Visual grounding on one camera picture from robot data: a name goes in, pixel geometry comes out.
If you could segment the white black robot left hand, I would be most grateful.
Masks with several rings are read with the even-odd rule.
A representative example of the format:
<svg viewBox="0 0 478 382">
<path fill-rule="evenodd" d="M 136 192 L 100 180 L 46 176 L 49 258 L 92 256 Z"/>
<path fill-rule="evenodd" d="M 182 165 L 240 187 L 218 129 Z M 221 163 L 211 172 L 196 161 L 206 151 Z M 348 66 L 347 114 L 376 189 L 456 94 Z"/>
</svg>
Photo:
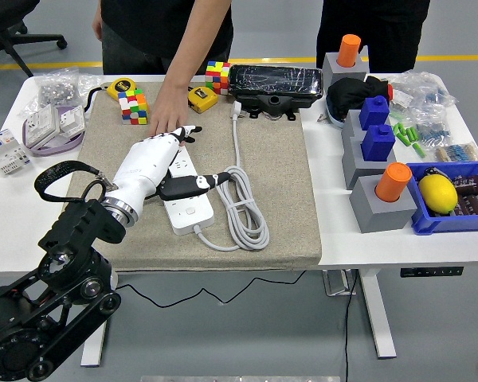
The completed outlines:
<svg viewBox="0 0 478 382">
<path fill-rule="evenodd" d="M 164 201 L 196 197 L 228 181 L 231 175 L 227 172 L 167 177 L 180 143 L 193 142 L 190 135 L 201 130 L 193 125 L 183 126 L 134 144 L 114 176 L 116 189 L 106 193 L 103 203 L 140 214 L 144 200 L 150 196 Z"/>
</svg>

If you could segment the person's left hand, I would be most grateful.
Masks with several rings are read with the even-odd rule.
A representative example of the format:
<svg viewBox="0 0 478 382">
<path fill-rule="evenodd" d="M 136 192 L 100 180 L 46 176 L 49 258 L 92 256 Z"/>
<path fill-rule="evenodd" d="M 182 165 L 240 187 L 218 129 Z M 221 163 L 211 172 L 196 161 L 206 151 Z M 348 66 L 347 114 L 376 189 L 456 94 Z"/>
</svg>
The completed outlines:
<svg viewBox="0 0 478 382">
<path fill-rule="evenodd" d="M 151 113 L 148 135 L 170 133 L 185 125 L 188 112 L 188 87 L 163 84 Z"/>
</svg>

